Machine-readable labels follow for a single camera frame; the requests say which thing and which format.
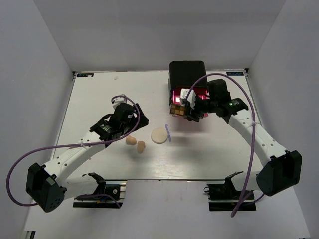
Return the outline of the round beige powder puff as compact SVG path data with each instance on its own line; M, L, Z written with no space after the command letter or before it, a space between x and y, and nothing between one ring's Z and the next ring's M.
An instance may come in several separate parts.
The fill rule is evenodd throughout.
M156 144L163 144L168 139L168 133L165 128L155 128L151 132L151 140Z

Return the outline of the black drawer organizer cabinet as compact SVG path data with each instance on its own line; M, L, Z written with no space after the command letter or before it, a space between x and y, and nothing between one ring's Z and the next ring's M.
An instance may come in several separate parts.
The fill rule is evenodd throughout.
M169 90L172 93L176 88L190 88L205 75L206 69L203 61L172 61L169 64Z

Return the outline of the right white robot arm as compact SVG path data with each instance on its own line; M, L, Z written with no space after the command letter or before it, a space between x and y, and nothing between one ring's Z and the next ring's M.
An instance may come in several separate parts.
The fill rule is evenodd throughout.
M198 122L205 114L216 114L251 147L247 171L225 179L228 197L238 198L244 191L261 191L273 196L299 183L302 156L298 151L289 151L280 145L257 123L250 99L231 98L223 79L207 83L208 96L204 99L194 88L182 89L180 93L186 108L185 117Z

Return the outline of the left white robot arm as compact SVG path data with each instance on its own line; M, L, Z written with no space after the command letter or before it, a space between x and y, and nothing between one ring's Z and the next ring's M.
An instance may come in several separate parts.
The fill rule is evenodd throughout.
M28 169L26 192L46 212L55 210L65 199L99 200L116 203L119 193L106 189L104 178L85 173L79 178L70 175L95 154L106 149L113 140L149 124L139 105L120 103L112 114L103 116L79 141L56 159Z

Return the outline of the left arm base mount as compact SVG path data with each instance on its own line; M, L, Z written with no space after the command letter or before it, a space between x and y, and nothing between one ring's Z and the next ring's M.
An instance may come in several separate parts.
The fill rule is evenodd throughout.
M109 181L96 173L82 175L79 189L88 192L76 193L74 208L119 209L124 203L127 181Z

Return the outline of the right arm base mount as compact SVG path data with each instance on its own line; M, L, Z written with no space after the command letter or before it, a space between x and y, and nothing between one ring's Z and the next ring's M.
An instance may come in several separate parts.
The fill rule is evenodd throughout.
M246 173L235 172L223 180L208 181L203 191L208 196L208 205L211 212L231 212L237 206ZM249 177L246 191L244 192L244 202L239 207L239 211L255 211L254 191L259 187L256 181L256 174L252 173Z

